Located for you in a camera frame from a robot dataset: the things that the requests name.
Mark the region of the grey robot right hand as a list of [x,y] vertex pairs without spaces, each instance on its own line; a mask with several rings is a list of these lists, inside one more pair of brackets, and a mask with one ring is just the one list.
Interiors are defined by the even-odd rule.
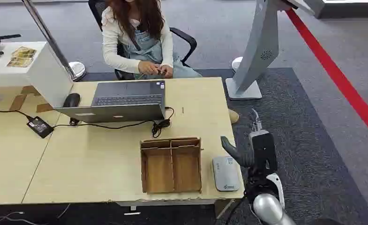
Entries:
[[263,129],[258,112],[253,109],[252,132],[249,133],[249,150],[238,151],[225,136],[221,136],[223,149],[242,167],[249,168],[253,177],[267,177],[278,170],[273,135]]

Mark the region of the person's right hand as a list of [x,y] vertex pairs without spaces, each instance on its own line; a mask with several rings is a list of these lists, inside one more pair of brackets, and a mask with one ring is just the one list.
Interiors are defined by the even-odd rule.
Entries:
[[158,75],[159,65],[150,61],[140,61],[138,63],[138,70],[141,74]]

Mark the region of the person's left hand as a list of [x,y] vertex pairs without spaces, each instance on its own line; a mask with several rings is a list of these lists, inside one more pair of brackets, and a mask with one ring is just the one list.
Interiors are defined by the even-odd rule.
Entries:
[[164,79],[173,78],[173,68],[169,65],[159,66],[159,75]]

